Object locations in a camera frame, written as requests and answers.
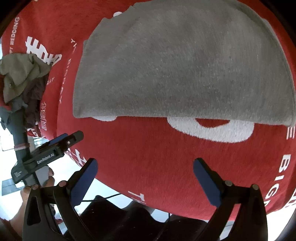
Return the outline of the dark maroon garment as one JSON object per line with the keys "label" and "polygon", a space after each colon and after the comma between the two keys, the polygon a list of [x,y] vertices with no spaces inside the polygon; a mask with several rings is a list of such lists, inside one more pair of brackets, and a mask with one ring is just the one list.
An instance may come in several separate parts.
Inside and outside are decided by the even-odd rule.
{"label": "dark maroon garment", "polygon": [[49,74],[32,80],[25,87],[22,93],[22,100],[27,105],[25,109],[25,127],[32,133],[41,137],[39,128],[40,122],[40,103],[46,89]]}

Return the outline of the grey knit sweater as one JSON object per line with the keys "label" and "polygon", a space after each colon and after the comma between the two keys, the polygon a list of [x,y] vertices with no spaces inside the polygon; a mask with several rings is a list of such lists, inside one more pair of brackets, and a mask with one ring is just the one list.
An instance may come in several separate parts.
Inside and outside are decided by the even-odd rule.
{"label": "grey knit sweater", "polygon": [[287,37],[254,1],[148,1],[102,19],[84,42],[76,118],[295,123]]}

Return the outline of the dark teal garment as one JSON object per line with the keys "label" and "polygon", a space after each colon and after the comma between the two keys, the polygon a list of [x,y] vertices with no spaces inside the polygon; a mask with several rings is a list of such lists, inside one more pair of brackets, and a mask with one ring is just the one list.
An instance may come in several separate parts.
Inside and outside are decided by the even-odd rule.
{"label": "dark teal garment", "polygon": [[18,163],[22,163],[30,155],[30,144],[25,126],[27,105],[20,96],[13,99],[10,104],[12,104],[11,110],[1,107],[1,124],[3,129],[7,128],[13,135],[16,159]]}

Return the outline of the olive green garment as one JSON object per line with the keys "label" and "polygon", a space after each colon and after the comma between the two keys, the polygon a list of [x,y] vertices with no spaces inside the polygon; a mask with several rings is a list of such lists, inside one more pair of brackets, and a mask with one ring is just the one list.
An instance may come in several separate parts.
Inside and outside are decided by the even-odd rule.
{"label": "olive green garment", "polygon": [[51,66],[35,54],[14,53],[1,59],[1,75],[4,76],[4,103],[21,95],[34,79],[49,73]]}

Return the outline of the person's dark trousers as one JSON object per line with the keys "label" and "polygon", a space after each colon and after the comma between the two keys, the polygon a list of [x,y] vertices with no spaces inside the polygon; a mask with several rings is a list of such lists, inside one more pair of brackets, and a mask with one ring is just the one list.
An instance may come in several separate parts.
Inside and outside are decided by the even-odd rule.
{"label": "person's dark trousers", "polygon": [[68,229],[66,240],[205,240],[205,221],[172,215],[159,222],[147,206],[135,201],[119,208],[97,196],[81,215],[68,198],[56,202]]}

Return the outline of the red printed bed blanket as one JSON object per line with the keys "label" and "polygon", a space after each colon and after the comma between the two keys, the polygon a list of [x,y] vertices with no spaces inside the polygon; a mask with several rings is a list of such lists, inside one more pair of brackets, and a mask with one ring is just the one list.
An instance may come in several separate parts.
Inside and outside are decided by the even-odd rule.
{"label": "red printed bed blanket", "polygon": [[[52,139],[82,131],[83,141],[68,151],[78,165],[95,158],[99,181],[141,204],[179,216],[209,219],[215,209],[193,173],[196,158],[236,185],[257,184],[267,213],[295,206],[295,123],[73,115],[84,42],[102,19],[144,2],[148,1],[30,1],[12,19],[2,37],[4,56],[35,54],[51,66],[40,103],[41,135]],[[271,8],[254,2],[287,37],[284,47],[295,86],[295,1],[274,2],[287,8],[287,26]]]}

